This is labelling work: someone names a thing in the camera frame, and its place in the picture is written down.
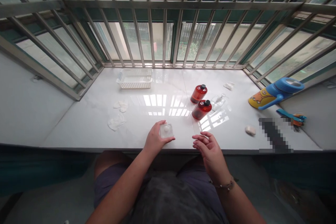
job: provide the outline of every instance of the hand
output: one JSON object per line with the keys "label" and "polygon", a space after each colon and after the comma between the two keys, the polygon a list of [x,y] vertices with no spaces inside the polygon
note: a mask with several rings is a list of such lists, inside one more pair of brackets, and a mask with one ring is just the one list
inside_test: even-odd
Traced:
{"label": "hand", "polygon": [[148,153],[153,155],[153,158],[156,157],[156,155],[160,152],[160,150],[163,148],[163,146],[173,140],[175,140],[175,137],[169,137],[162,139],[160,137],[159,131],[160,131],[160,125],[165,124],[166,120],[159,121],[154,124],[150,132],[148,133],[146,143],[144,146],[144,150],[148,151]]}
{"label": "hand", "polygon": [[226,185],[231,181],[231,174],[225,163],[221,148],[210,132],[201,132],[201,135],[192,136],[193,147],[201,153],[206,172],[215,185]]}

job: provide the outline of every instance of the blue thermos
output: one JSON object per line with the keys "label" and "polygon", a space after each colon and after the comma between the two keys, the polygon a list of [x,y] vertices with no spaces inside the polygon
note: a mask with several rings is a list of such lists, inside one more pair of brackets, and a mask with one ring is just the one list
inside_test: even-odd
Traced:
{"label": "blue thermos", "polygon": [[281,78],[253,95],[248,102],[251,106],[264,110],[304,88],[304,85],[297,80]]}

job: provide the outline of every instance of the marble countertop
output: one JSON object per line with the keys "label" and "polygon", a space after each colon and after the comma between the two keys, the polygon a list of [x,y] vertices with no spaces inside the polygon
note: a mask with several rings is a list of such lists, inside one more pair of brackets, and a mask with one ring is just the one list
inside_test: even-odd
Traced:
{"label": "marble countertop", "polygon": [[[172,124],[176,140],[165,149],[193,150],[194,134],[210,131],[221,149],[227,153],[245,154],[273,151],[259,118],[278,118],[278,106],[264,111],[251,107],[248,98],[258,87],[241,70],[153,69],[150,89],[122,90],[116,83],[121,68],[105,68],[81,101],[75,102],[46,138],[41,147],[138,150],[145,144],[155,122],[167,120]],[[223,87],[234,82],[232,91]],[[202,120],[195,120],[191,111],[196,106],[190,96],[199,84],[205,84],[205,99],[226,95],[219,111],[211,111]],[[128,102],[123,114],[127,122],[112,131],[107,122],[118,116],[113,105],[119,100]],[[246,134],[245,127],[253,126],[255,136]],[[290,125],[279,124],[279,130],[294,152],[321,151],[304,132],[295,133]]]}

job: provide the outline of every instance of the small glass bottle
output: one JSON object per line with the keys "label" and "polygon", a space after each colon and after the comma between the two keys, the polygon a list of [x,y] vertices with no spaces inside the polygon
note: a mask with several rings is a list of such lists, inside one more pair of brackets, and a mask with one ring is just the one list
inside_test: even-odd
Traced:
{"label": "small glass bottle", "polygon": [[198,103],[207,93],[208,89],[204,84],[196,86],[190,100],[192,103]]}
{"label": "small glass bottle", "polygon": [[200,100],[191,114],[196,120],[201,120],[209,113],[211,108],[212,106],[209,100]]}

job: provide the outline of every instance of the person's left hand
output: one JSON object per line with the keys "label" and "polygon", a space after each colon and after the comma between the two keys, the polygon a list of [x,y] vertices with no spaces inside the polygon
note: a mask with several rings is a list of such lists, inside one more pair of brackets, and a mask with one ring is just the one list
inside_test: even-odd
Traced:
{"label": "person's left hand", "polygon": [[163,148],[163,146],[173,140],[175,140],[175,137],[169,137],[169,138],[161,138],[159,131],[160,131],[160,125],[165,124],[166,120],[159,121],[154,124],[150,132],[148,133],[146,143],[144,146],[144,150],[148,151],[150,154],[153,155],[153,158],[156,157],[156,155],[160,152],[160,150]]}

